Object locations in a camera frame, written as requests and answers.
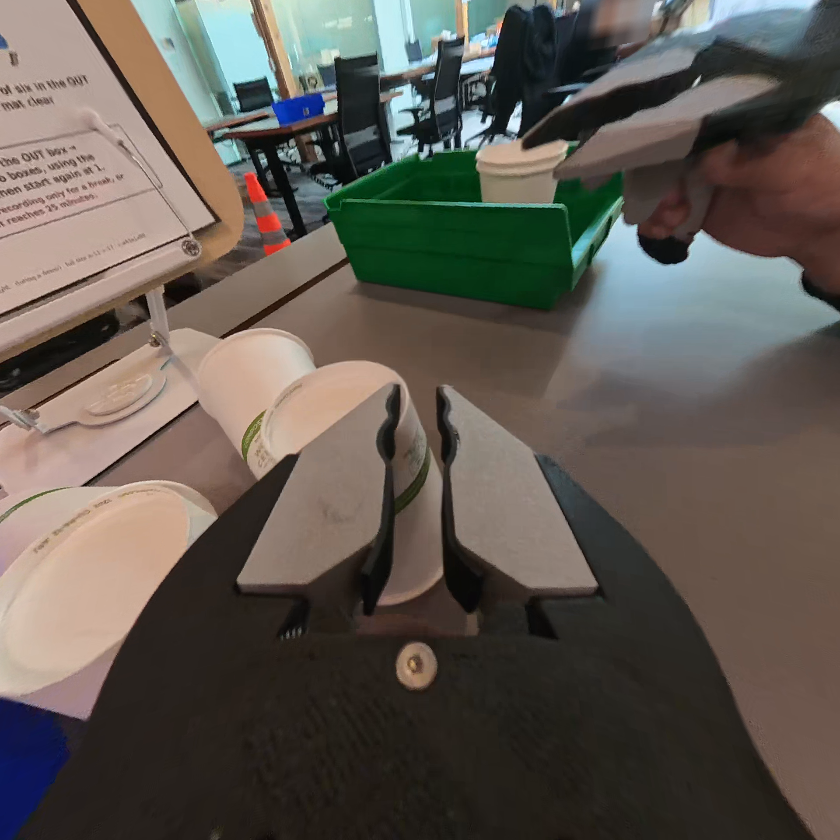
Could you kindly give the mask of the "brown desk black legs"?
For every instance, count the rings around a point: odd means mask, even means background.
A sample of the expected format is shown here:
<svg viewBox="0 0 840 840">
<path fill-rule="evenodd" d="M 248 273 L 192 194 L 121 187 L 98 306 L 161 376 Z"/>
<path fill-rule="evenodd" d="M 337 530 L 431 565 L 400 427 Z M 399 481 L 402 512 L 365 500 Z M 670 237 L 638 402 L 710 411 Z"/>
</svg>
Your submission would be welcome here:
<svg viewBox="0 0 840 840">
<path fill-rule="evenodd" d="M 385 116 L 386 107 L 394 99 L 401 97 L 402 94 L 400 90 L 381 92 L 381 102 L 384 106 Z M 336 111 L 337 108 L 331 112 L 325 112 L 319 118 L 299 122 L 288 128 L 279 126 L 275 117 L 269 117 L 234 126 L 226 129 L 223 133 L 223 139 L 238 140 L 244 144 L 254 161 L 256 169 L 259 168 L 259 157 L 261 155 L 265 157 L 268 173 L 270 173 L 270 177 L 285 204 L 293 238 L 305 236 L 308 230 L 303 222 L 298 200 L 289 181 L 287 165 L 280 159 L 279 147 L 292 141 L 303 140 L 309 135 L 317 137 L 321 128 L 330 126 L 336 120 Z"/>
</svg>

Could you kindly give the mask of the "orange striped traffic cone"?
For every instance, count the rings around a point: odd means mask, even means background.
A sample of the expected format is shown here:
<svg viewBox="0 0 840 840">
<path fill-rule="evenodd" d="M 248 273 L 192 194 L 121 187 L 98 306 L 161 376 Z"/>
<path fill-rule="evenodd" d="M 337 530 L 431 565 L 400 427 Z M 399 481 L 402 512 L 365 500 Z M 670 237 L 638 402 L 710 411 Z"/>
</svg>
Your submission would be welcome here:
<svg viewBox="0 0 840 840">
<path fill-rule="evenodd" d="M 247 172 L 244 175 L 244 180 L 248 199 L 251 203 L 260 234 L 262 247 L 266 256 L 272 256 L 290 246 L 291 241 L 277 213 L 270 204 L 257 174 Z"/>
</svg>

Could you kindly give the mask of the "blue plastic bin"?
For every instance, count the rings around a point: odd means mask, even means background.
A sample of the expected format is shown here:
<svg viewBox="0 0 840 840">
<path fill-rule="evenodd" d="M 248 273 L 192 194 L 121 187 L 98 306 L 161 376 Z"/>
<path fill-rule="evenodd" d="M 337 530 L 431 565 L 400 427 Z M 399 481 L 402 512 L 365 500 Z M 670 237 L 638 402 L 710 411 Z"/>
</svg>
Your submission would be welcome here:
<svg viewBox="0 0 840 840">
<path fill-rule="evenodd" d="M 1 700 L 1 838 L 16 837 L 69 757 L 58 717 Z"/>
</svg>

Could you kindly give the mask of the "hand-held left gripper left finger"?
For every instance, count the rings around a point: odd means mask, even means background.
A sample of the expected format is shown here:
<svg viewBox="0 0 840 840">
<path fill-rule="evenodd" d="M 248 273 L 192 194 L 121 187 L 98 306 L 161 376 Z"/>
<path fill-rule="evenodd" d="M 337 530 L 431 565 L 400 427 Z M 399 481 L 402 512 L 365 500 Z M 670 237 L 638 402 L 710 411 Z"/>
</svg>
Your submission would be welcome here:
<svg viewBox="0 0 840 840">
<path fill-rule="evenodd" d="M 375 612 L 393 565 L 400 409 L 400 386 L 386 385 L 283 459 L 290 471 L 238 574 L 241 593 Z"/>
</svg>

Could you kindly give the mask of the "black office chair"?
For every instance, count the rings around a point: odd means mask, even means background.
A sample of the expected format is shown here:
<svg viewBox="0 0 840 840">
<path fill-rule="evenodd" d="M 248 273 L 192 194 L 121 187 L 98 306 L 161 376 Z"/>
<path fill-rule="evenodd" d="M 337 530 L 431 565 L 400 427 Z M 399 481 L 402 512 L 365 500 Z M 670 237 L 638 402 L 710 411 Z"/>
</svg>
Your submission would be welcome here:
<svg viewBox="0 0 840 840">
<path fill-rule="evenodd" d="M 233 88 L 239 113 L 271 109 L 275 101 L 274 91 L 267 77 L 235 82 Z"/>
<path fill-rule="evenodd" d="M 461 149 L 460 71 L 464 53 L 464 37 L 441 40 L 426 98 L 420 105 L 401 111 L 410 113 L 413 123 L 398 129 L 396 134 L 416 141 L 419 156 L 424 156 L 425 152 L 432 154 L 437 144 L 446 151 Z"/>
<path fill-rule="evenodd" d="M 346 186 L 392 163 L 391 134 L 381 100 L 379 58 L 374 54 L 333 62 L 336 120 L 316 137 L 323 161 L 309 174 Z"/>
</svg>

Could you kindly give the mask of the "green plastic bin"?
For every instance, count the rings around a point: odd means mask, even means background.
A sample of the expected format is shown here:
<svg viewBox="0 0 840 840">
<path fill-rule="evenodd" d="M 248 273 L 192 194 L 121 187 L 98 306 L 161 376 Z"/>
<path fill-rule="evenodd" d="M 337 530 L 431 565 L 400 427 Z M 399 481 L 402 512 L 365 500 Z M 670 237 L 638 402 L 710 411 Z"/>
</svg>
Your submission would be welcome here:
<svg viewBox="0 0 840 840">
<path fill-rule="evenodd" d="M 476 150 L 417 154 L 325 200 L 360 282 L 551 310 L 590 268 L 623 207 L 623 176 L 557 185 L 553 203 L 489 204 Z"/>
</svg>

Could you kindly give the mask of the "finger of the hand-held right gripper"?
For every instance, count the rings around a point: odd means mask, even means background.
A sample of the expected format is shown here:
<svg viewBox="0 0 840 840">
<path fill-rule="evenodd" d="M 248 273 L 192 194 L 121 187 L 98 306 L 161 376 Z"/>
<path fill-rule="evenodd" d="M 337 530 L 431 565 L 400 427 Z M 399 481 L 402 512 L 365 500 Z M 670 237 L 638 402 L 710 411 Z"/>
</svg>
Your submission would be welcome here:
<svg viewBox="0 0 840 840">
<path fill-rule="evenodd" d="M 562 140 L 576 142 L 580 151 L 605 127 L 671 102 L 697 83 L 695 63 L 707 49 L 684 45 L 620 62 L 526 132 L 524 148 Z"/>
<path fill-rule="evenodd" d="M 702 80 L 674 100 L 605 127 L 553 172 L 557 182 L 587 181 L 694 154 L 768 131 L 780 79 L 724 76 Z"/>
</svg>

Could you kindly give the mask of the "dark jacket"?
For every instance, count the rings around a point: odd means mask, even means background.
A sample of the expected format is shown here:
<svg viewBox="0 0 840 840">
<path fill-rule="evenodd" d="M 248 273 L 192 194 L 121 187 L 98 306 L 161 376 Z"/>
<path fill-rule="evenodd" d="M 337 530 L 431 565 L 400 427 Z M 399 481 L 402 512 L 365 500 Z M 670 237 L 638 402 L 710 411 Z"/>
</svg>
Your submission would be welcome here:
<svg viewBox="0 0 840 840">
<path fill-rule="evenodd" d="M 555 82 L 559 53 L 556 22 L 553 8 L 544 3 L 529 9 L 513 5 L 506 11 L 490 71 L 490 137 L 508 134 L 509 122 L 519 104 L 518 136 L 528 132 L 551 109 L 544 95 Z"/>
</svg>

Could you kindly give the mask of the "small blue storage bin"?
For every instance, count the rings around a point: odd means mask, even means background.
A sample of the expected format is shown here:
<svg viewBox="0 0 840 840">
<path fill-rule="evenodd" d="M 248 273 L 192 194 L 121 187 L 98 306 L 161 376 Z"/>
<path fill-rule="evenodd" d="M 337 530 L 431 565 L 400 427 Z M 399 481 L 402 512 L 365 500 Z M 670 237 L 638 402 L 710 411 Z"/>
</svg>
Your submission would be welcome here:
<svg viewBox="0 0 840 840">
<path fill-rule="evenodd" d="M 321 117 L 324 114 L 325 104 L 322 93 L 318 91 L 274 101 L 271 108 L 279 126 L 288 128 L 297 123 Z"/>
</svg>

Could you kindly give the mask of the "person's right hand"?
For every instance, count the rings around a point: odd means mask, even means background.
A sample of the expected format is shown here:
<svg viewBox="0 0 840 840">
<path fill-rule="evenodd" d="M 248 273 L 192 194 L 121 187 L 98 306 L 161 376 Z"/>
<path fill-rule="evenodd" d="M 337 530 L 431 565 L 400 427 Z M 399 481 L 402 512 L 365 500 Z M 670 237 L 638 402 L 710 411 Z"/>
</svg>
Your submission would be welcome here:
<svg viewBox="0 0 840 840">
<path fill-rule="evenodd" d="M 698 170 L 712 195 L 702 231 L 719 244 L 786 258 L 839 292 L 839 132 L 821 112 L 799 129 L 705 152 Z"/>
</svg>

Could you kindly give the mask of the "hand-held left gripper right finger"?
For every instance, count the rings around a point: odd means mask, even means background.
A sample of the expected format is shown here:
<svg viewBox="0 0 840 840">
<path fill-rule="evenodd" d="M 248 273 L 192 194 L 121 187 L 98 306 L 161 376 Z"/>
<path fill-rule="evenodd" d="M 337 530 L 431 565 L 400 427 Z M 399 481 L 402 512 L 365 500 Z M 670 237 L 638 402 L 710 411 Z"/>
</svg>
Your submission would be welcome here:
<svg viewBox="0 0 840 840">
<path fill-rule="evenodd" d="M 456 391 L 436 393 L 449 593 L 467 613 L 595 595 L 599 584 L 533 450 Z"/>
</svg>

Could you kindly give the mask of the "instruction sheet on stand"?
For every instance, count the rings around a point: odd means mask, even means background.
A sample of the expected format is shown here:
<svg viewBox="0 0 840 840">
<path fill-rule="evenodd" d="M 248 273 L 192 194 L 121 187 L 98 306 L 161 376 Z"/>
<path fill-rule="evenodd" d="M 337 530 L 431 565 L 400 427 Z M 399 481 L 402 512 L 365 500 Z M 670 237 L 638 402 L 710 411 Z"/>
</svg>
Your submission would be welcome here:
<svg viewBox="0 0 840 840">
<path fill-rule="evenodd" d="M 126 434 L 132 449 L 197 399 L 196 372 L 216 338 L 171 329 L 163 301 L 168 281 L 226 254 L 244 225 L 238 189 L 185 99 L 132 2 L 78 2 L 112 51 L 177 162 L 217 216 L 178 245 L 85 280 L 14 314 L 2 316 L 2 361 L 59 333 L 145 296 L 150 338 L 104 370 L 70 385 L 37 409 L 2 406 L 2 467 L 34 473 L 57 466 L 58 453 L 96 456 L 110 466 L 106 434 Z"/>
</svg>

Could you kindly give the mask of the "printed instruction sheet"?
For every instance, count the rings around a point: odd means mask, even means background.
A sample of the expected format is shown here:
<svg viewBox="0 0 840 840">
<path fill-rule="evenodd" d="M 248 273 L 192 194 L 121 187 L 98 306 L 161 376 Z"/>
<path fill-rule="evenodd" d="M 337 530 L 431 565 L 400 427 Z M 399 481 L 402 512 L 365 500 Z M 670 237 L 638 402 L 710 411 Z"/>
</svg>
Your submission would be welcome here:
<svg viewBox="0 0 840 840">
<path fill-rule="evenodd" d="M 2 316 L 217 220 L 78 2 L 1 30 Z"/>
</svg>

